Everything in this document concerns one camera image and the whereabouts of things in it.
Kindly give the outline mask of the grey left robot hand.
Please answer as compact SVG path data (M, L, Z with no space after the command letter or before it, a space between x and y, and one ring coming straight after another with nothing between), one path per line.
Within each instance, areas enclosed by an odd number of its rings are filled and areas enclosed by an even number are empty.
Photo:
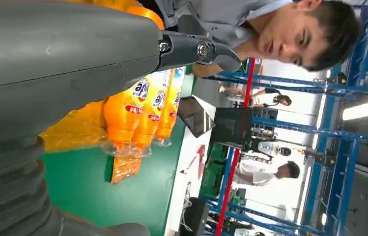
M193 63L235 71L237 54L144 16L69 1L0 0L0 236L147 236L100 228L50 202L39 136L70 111L155 71Z

